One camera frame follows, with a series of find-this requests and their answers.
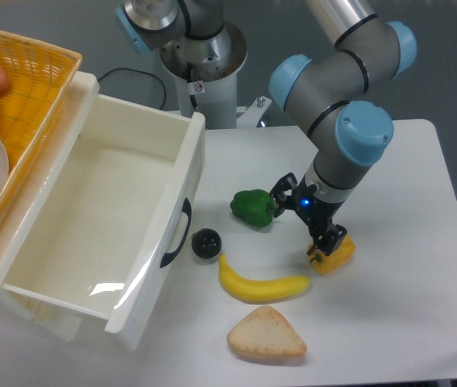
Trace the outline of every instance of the yellow bell pepper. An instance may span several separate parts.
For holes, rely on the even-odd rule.
[[[315,252],[309,256],[310,263],[319,274],[328,274],[335,269],[345,265],[352,257],[355,251],[355,244],[349,235],[346,235],[341,246],[330,256],[323,253]]]

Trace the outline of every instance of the bread slice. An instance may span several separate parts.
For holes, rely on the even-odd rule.
[[[289,359],[307,352],[307,344],[289,321],[269,305],[253,310],[226,339],[237,355],[253,359]]]

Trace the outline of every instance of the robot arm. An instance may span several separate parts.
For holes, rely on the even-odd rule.
[[[237,124],[237,72],[243,33],[224,20],[223,0],[126,0],[115,10],[139,54],[160,50],[175,81],[181,115],[205,115],[209,129]]]
[[[115,16],[140,54],[181,36],[207,40],[224,25],[222,0],[126,0]]]
[[[417,45],[409,28],[383,23],[364,0],[308,4],[337,51],[318,64],[291,56],[271,76],[269,90],[318,153],[299,185],[289,174],[271,195],[278,205],[275,216],[294,210],[309,227],[313,247],[330,255],[347,233],[333,224],[334,214],[393,137],[393,121],[383,109],[351,101],[407,69]]]

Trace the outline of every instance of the green bell pepper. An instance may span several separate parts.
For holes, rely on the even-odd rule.
[[[231,212],[243,222],[253,227],[266,227],[271,224],[276,212],[276,203],[263,189],[240,191],[230,203]]]

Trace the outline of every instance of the blue joint cap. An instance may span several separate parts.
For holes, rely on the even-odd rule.
[[[387,24],[397,33],[398,43],[400,44],[400,60],[398,62],[398,70],[395,73],[395,76],[397,76],[414,63],[418,54],[418,45],[414,33],[409,27],[400,22]]]
[[[346,105],[335,122],[335,139],[348,160],[371,167],[393,138],[393,121],[381,107],[355,101]]]
[[[271,75],[269,93],[282,110],[285,110],[285,101],[287,101],[294,82],[310,62],[312,60],[305,55],[293,55],[284,60]]]
[[[130,21],[124,14],[123,6],[117,6],[115,8],[115,18],[117,19],[121,29],[124,32],[124,35],[130,40],[131,46],[135,51],[140,55],[147,55],[152,50],[140,39],[139,34],[130,24]]]

